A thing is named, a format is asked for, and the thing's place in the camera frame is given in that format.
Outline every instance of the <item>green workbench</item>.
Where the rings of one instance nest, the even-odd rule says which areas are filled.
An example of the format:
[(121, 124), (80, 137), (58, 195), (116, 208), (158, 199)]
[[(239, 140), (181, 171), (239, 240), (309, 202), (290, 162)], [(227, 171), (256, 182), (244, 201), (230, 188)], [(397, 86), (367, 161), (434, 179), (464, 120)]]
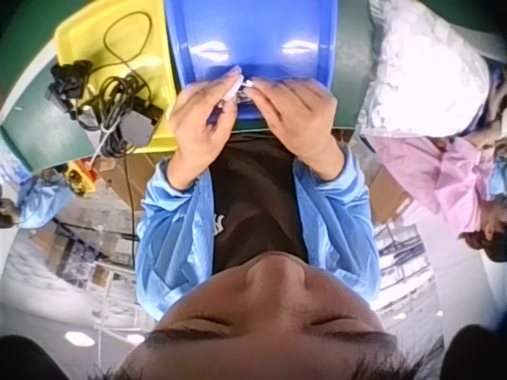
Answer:
[[(453, 24), (496, 32), (479, 0), (423, 0)], [(51, 39), (56, 26), (86, 4), (84, 0), (25, 0), (0, 39), (0, 98), (5, 99), (24, 68)], [(339, 2), (332, 92), (338, 99), (336, 127), (353, 128), (372, 77), (373, 27), (368, 0)], [(53, 63), (40, 68), (3, 121), (3, 131), (32, 170), (90, 156), (86, 133), (44, 98)], [(262, 129), (261, 121), (237, 123), (236, 130)]]

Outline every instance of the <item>yellow plastic tray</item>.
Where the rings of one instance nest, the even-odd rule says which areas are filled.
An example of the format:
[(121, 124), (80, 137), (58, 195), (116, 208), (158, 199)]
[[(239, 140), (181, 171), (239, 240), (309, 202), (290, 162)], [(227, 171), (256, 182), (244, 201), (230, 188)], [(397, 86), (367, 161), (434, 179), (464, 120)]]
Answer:
[[(169, 112), (176, 101), (176, 89), (171, 71), (169, 41), (163, 0), (101, 0), (93, 2), (66, 19), (55, 32), (56, 52), (60, 64), (87, 59), (93, 67), (116, 63), (102, 43), (107, 28), (122, 16), (132, 12), (148, 13), (152, 30), (140, 57), (129, 62), (149, 84), (152, 101)], [(128, 60), (142, 47), (148, 31), (148, 19), (135, 14), (116, 24), (108, 34), (108, 45), (122, 59)], [(90, 76), (89, 87), (96, 93), (109, 76), (126, 76), (130, 70), (123, 64), (105, 67)], [(140, 96), (148, 98), (144, 89)], [(136, 153), (171, 151), (176, 149), (173, 132), (162, 117), (149, 146)]]

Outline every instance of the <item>blue plastic tray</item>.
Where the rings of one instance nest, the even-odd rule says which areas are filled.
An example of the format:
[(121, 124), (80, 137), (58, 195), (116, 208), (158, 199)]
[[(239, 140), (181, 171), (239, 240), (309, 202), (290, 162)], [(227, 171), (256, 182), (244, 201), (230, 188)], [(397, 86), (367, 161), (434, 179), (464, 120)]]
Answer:
[[(337, 0), (165, 0), (165, 5), (182, 87), (216, 79), (234, 65), (247, 79), (313, 77), (331, 85)], [(246, 103), (238, 117), (261, 115)]]

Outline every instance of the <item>man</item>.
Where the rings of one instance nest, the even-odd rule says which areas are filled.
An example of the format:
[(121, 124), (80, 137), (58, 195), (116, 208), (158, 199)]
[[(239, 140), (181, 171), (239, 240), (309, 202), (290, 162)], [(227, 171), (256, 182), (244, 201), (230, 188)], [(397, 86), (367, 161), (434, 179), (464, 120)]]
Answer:
[(367, 302), (379, 258), (363, 173), (331, 135), (336, 100), (312, 80), (254, 79), (283, 146), (227, 142), (236, 104), (207, 120), (238, 76), (190, 86), (171, 112), (179, 149), (147, 186), (135, 267), (160, 322), (118, 378), (415, 374)]

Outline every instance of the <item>nose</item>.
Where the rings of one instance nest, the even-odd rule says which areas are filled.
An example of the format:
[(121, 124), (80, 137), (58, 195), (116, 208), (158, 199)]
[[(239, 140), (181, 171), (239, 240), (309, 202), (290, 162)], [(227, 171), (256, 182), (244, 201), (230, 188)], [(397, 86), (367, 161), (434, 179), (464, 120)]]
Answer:
[(306, 288), (305, 264), (287, 254), (268, 254), (246, 273), (250, 322), (284, 328), (293, 325), (299, 311), (310, 301)]

